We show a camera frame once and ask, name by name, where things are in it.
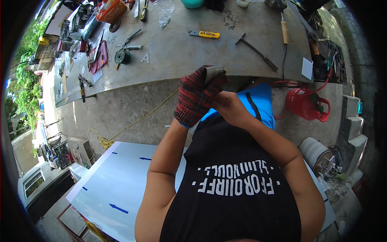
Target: blue arrow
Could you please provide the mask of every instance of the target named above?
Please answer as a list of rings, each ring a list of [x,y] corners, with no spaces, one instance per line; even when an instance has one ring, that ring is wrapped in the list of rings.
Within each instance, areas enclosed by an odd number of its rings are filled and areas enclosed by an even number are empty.
[[[115,209],[118,209],[118,210],[120,210],[121,212],[124,212],[124,213],[126,213],[126,214],[128,214],[129,212],[128,211],[126,211],[126,210],[123,210],[122,208],[119,208],[119,207],[117,207],[116,205],[114,205],[114,204],[110,204],[109,203],[109,205],[112,207],[112,208],[115,208]]]

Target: hand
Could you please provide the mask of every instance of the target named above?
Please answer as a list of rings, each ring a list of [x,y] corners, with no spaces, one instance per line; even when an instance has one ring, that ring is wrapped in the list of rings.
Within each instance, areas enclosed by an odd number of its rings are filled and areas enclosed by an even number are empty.
[[[189,76],[180,79],[179,100],[175,109],[175,118],[184,127],[194,126],[211,108],[212,102],[219,92],[223,90],[223,84],[228,82],[223,73],[213,78],[204,89],[204,65]]]
[[[246,129],[255,119],[245,108],[236,93],[223,91],[218,94],[212,107],[231,125]]]

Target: window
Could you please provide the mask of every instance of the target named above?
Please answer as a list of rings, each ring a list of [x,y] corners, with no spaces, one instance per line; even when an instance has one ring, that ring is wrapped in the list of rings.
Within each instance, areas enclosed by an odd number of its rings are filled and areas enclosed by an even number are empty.
[[[43,177],[42,171],[39,170],[26,183],[24,183],[26,198],[28,198],[44,181],[45,178]]]

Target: teal container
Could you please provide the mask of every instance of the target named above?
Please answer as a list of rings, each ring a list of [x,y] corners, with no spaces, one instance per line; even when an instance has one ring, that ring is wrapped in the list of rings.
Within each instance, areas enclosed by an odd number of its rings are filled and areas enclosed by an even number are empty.
[[[180,0],[188,9],[197,9],[204,4],[204,0]]]

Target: orange plastic basket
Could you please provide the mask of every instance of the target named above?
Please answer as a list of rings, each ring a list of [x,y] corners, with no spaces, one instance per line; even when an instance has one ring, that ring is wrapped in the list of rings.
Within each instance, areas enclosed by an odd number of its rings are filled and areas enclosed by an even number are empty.
[[[117,17],[119,17],[128,7],[125,6],[124,2],[122,0],[116,0],[108,10],[106,10],[104,13],[97,16],[97,13],[95,12],[96,18],[99,22],[106,22],[106,23],[113,23],[114,20],[116,20]]]

